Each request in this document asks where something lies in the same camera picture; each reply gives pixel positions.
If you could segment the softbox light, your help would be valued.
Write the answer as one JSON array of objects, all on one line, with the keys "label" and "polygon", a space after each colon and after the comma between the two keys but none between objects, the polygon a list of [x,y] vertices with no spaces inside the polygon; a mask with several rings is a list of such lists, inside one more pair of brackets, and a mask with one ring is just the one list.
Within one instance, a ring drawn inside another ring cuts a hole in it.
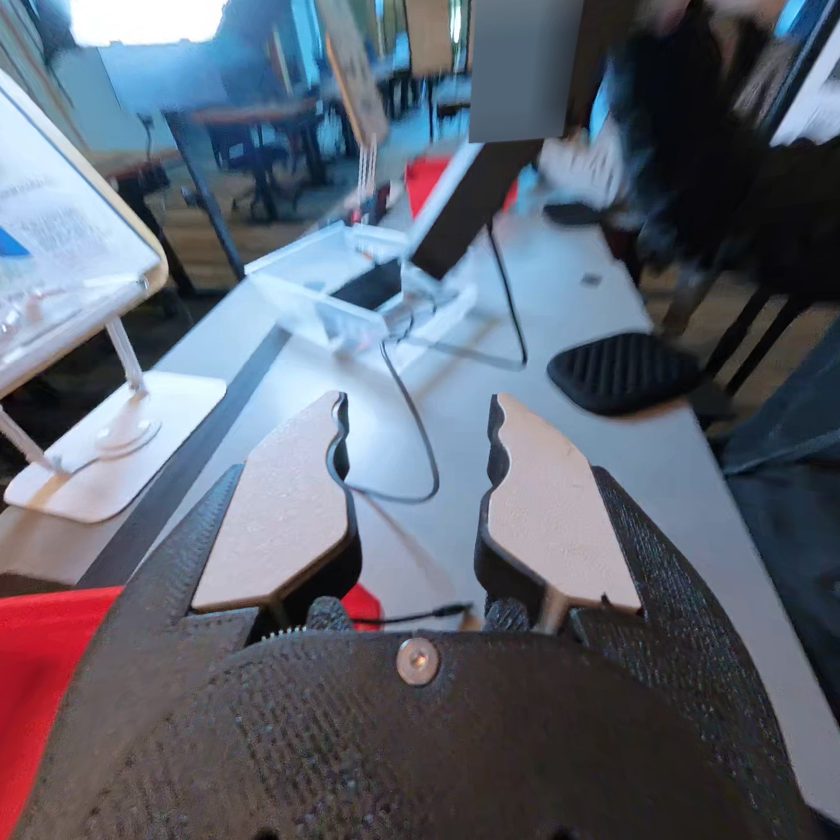
[{"label": "softbox light", "polygon": [[70,1],[70,28],[82,46],[157,46],[215,36],[225,1]]}]

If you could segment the clear plastic bin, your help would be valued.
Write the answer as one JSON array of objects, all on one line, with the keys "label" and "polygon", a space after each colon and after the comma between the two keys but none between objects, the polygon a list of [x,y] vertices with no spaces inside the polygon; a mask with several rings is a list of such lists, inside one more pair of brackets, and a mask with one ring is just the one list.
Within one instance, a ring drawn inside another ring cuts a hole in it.
[{"label": "clear plastic bin", "polygon": [[[477,284],[435,281],[407,261],[407,236],[336,222],[252,262],[246,276],[293,336],[385,373],[381,343],[398,373],[441,342],[474,309]],[[399,259],[402,293],[376,311],[330,297],[375,263]]]}]

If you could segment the person's dark clothing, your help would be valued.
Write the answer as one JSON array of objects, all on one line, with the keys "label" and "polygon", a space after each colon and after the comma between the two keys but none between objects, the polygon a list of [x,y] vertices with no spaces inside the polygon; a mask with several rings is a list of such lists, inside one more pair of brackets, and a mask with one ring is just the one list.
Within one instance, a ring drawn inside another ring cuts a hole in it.
[{"label": "person's dark clothing", "polygon": [[720,465],[822,691],[839,704],[839,324],[748,420]]}]

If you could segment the black wrist rest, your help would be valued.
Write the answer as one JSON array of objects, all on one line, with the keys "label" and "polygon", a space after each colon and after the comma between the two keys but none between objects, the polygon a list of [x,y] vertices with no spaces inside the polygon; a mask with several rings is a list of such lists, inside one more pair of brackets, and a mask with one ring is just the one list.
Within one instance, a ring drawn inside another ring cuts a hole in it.
[{"label": "black wrist rest", "polygon": [[620,332],[557,353],[547,376],[573,404],[623,417],[687,396],[703,381],[697,358],[656,334]]}]

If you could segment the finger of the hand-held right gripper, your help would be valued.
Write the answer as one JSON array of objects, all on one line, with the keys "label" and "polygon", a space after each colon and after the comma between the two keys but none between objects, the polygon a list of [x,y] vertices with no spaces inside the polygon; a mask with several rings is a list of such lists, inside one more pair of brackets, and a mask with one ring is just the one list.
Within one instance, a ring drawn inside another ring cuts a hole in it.
[{"label": "finger of the hand-held right gripper", "polygon": [[501,211],[520,172],[542,147],[543,140],[464,143],[408,231],[408,262],[443,280]]}]

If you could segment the red plastic bin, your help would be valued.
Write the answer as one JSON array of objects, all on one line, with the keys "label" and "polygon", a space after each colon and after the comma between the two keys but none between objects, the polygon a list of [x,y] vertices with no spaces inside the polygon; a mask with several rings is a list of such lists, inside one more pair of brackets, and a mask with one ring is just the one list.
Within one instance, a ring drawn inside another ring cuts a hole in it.
[{"label": "red plastic bin", "polygon": [[505,146],[468,143],[449,157],[423,157],[406,168],[409,209],[417,227],[483,227],[516,193],[526,165]]},{"label": "red plastic bin", "polygon": [[283,608],[196,612],[171,582],[2,602],[2,838],[194,838],[179,789],[227,661]]}]

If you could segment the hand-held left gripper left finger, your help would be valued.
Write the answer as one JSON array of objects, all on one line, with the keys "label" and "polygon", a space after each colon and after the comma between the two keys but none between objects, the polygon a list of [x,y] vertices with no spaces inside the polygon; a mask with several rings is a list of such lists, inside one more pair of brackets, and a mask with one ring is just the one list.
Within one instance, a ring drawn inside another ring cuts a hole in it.
[{"label": "hand-held left gripper left finger", "polygon": [[361,573],[347,473],[347,395],[323,393],[248,454],[192,597],[195,613],[294,613],[315,576],[342,597]]}]

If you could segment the black light stand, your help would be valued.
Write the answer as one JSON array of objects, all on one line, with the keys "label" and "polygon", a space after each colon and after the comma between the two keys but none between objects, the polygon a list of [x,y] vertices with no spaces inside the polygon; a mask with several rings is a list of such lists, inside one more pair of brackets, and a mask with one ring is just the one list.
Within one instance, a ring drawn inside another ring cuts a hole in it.
[{"label": "black light stand", "polygon": [[245,278],[245,265],[239,255],[234,238],[224,219],[215,193],[198,159],[196,146],[192,139],[196,126],[189,118],[187,112],[183,110],[163,110],[161,115],[171,132],[175,146],[180,152],[185,167],[191,176],[196,202],[204,210],[217,241],[224,252],[227,263],[236,281],[240,282]]}]

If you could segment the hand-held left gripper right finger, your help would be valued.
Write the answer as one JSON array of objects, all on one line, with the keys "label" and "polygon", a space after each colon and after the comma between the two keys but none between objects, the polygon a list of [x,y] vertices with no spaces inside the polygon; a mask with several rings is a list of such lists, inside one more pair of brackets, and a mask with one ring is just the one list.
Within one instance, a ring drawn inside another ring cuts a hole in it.
[{"label": "hand-held left gripper right finger", "polygon": [[491,397],[490,488],[479,503],[474,572],[493,606],[555,635],[574,609],[644,615],[595,469],[558,428],[507,393]]}]

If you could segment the black bin divider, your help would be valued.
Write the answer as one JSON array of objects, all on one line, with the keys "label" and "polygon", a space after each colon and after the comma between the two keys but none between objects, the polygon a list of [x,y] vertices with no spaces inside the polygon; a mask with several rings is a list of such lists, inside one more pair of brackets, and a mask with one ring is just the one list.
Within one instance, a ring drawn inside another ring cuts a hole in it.
[{"label": "black bin divider", "polygon": [[373,264],[365,273],[332,292],[330,297],[357,308],[376,311],[401,294],[402,290],[401,261],[390,259]]}]

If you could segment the black office chair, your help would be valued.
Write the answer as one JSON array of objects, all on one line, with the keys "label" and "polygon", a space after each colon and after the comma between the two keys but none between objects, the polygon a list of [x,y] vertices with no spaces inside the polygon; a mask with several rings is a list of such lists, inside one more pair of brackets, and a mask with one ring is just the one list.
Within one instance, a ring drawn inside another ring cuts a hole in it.
[{"label": "black office chair", "polygon": [[772,298],[781,309],[721,395],[730,401],[794,320],[838,304],[838,140],[680,154],[657,184],[639,235],[648,264],[680,264],[698,286],[741,272],[754,292],[710,352],[713,382]]}]

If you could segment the small wooden instruction board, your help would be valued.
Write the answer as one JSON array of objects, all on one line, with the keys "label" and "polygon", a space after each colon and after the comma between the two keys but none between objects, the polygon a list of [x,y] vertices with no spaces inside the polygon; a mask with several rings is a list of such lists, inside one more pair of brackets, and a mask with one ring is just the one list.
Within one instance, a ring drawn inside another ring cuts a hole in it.
[{"label": "small wooden instruction board", "polygon": [[353,135],[363,149],[382,145],[390,123],[350,5],[346,1],[320,1],[318,9],[325,49]]}]

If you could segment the white board stand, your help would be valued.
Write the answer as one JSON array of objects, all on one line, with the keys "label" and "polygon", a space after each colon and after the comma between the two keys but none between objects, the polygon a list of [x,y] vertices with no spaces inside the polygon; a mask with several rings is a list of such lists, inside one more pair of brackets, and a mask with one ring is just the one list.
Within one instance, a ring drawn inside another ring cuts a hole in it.
[{"label": "white board stand", "polygon": [[2,435],[28,463],[5,490],[9,506],[83,524],[115,517],[225,397],[222,379],[143,372],[122,321],[106,330],[125,384],[51,447],[2,411]]}]

